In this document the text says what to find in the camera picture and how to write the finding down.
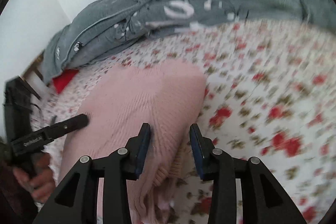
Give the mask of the person's left hand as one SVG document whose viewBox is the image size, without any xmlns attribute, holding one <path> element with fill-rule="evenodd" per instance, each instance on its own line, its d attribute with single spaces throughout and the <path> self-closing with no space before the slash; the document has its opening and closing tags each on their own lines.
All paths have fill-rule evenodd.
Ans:
<svg viewBox="0 0 336 224">
<path fill-rule="evenodd" d="M 29 175 L 24 170 L 16 166 L 13 167 L 13 174 L 20 186 L 30 193 L 35 202 L 46 203 L 56 188 L 54 173 L 49 166 L 50 160 L 49 153 L 42 154 L 35 164 L 39 171 L 33 178 L 29 178 Z"/>
</svg>

